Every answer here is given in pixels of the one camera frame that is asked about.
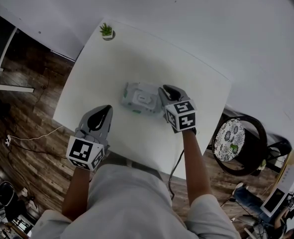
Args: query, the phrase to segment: screen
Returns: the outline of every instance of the screen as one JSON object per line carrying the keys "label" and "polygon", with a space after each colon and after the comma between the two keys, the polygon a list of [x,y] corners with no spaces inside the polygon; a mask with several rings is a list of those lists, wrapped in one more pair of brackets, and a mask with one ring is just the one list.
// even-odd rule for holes
{"label": "screen", "polygon": [[276,189],[271,198],[265,204],[264,208],[271,213],[284,195],[285,193],[283,191]]}

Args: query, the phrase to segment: white pot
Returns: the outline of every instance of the white pot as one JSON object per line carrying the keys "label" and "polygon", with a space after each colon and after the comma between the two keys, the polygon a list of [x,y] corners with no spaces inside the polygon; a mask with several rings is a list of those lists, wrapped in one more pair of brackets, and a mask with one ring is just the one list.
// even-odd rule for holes
{"label": "white pot", "polygon": [[103,39],[112,39],[113,37],[113,30],[111,29],[111,34],[110,35],[104,35]]}

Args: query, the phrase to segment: white wall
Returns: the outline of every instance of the white wall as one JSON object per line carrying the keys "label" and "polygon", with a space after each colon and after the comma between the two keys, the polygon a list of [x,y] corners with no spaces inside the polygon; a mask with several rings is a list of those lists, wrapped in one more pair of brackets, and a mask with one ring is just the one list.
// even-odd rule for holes
{"label": "white wall", "polygon": [[72,58],[105,16],[150,32],[229,78],[227,104],[294,148],[292,1],[0,0],[0,15]]}
{"label": "white wall", "polygon": [[0,0],[0,15],[59,53],[77,57],[83,47],[50,0]]}

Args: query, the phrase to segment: jeans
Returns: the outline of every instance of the jeans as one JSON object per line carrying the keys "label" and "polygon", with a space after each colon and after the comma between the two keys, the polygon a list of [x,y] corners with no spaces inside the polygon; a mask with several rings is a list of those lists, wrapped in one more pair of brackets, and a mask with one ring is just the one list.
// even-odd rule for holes
{"label": "jeans", "polygon": [[253,195],[244,187],[236,189],[233,196],[237,202],[256,212],[259,215],[259,219],[262,219],[266,223],[271,223],[273,218],[278,215],[277,209],[271,217],[268,217],[267,214],[261,210],[261,205],[263,204],[262,199]]}

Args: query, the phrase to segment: small potted plant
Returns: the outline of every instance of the small potted plant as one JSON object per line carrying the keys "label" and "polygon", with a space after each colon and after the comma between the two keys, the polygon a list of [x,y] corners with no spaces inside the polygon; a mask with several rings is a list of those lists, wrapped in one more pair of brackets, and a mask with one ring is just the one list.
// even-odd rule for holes
{"label": "small potted plant", "polygon": [[233,153],[238,152],[238,145],[231,143],[230,148],[232,149]]}
{"label": "small potted plant", "polygon": [[112,27],[107,25],[105,22],[102,24],[102,26],[100,26],[101,29],[101,35],[103,37],[103,39],[107,39],[107,40],[111,40],[113,37],[113,30]]}

